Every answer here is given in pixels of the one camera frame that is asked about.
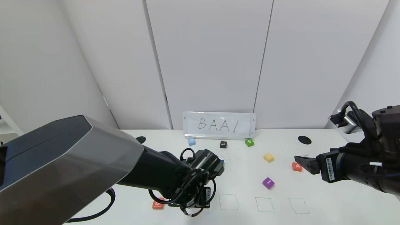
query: yellow block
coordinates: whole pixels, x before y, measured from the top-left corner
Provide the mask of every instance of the yellow block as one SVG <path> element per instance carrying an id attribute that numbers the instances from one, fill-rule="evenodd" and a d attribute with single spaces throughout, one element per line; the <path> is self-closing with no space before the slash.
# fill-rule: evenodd
<path id="1" fill-rule="evenodd" d="M 274 160 L 274 157 L 271 155 L 271 153 L 267 153 L 267 154 L 264 155 L 264 159 L 267 162 L 271 162 L 272 160 Z"/>

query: white cable tie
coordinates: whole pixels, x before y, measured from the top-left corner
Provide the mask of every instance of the white cable tie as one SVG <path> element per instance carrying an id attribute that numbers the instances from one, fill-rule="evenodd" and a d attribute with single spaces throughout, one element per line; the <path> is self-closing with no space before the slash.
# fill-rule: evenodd
<path id="1" fill-rule="evenodd" d="M 377 162 L 370 162 L 371 166 L 377 166 L 377 167 L 382 167 L 382 163 L 377 163 Z"/>

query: white table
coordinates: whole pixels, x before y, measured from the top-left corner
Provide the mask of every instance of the white table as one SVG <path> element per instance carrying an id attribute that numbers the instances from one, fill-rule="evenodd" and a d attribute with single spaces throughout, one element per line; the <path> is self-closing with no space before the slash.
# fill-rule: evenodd
<path id="1" fill-rule="evenodd" d="M 156 151 L 169 151 L 177 157 L 188 147 L 182 130 L 124 131 L 134 137 L 145 136 L 146 146 Z M 298 142 L 300 135 L 309 137 L 312 144 Z M 82 224 L 375 225 L 400 222 L 400 202 L 393 195 L 354 181 L 328 184 L 320 175 L 311 175 L 304 169 L 302 172 L 292 170 L 294 155 L 315 157 L 330 148 L 344 146 L 346 140 L 335 130 L 257 130 L 252 147 L 247 147 L 244 141 L 227 142 L 227 149 L 219 148 L 220 140 L 196 139 L 196 145 L 191 146 L 195 151 L 209 149 L 225 161 L 224 173 L 215 179 L 217 191 L 211 207 L 199 216 L 190 218 L 178 208 L 168 206 L 163 210 L 153 210 L 153 200 L 147 190 L 115 185 L 116 201 L 111 209 L 101 217 Z M 263 159 L 266 153 L 274 155 L 275 160 L 266 162 Z M 271 190 L 262 185 L 267 177 L 275 182 Z M 237 210 L 221 209 L 220 199 L 224 200 L 227 194 L 236 196 Z M 274 212 L 259 212 L 256 197 L 270 198 Z M 302 198 L 309 213 L 296 214 L 292 207 L 303 212 L 303 208 L 298 209 L 303 206 L 297 205 L 298 199 L 291 199 L 291 205 L 289 198 Z M 103 194 L 75 217 L 97 213 L 108 203 L 109 196 Z"/>

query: sign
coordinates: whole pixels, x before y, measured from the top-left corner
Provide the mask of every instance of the sign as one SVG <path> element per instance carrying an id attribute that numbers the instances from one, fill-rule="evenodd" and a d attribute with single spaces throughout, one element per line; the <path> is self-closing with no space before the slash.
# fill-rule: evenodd
<path id="1" fill-rule="evenodd" d="M 236 112 L 184 112 L 183 130 L 187 138 L 254 138 L 256 115 Z"/>

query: black circular marker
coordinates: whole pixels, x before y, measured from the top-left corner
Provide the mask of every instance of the black circular marker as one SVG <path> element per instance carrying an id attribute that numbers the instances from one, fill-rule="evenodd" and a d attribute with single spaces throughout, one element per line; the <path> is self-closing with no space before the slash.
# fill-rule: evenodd
<path id="1" fill-rule="evenodd" d="M 140 137 L 137 137 L 136 140 L 137 140 L 140 144 L 143 144 L 143 143 L 146 141 L 146 137 L 140 136 Z"/>
<path id="2" fill-rule="evenodd" d="M 297 139 L 298 139 L 301 143 L 303 143 L 303 144 L 305 144 L 305 145 L 311 144 L 311 139 L 309 139 L 309 138 L 306 137 L 306 136 L 299 136 Z"/>

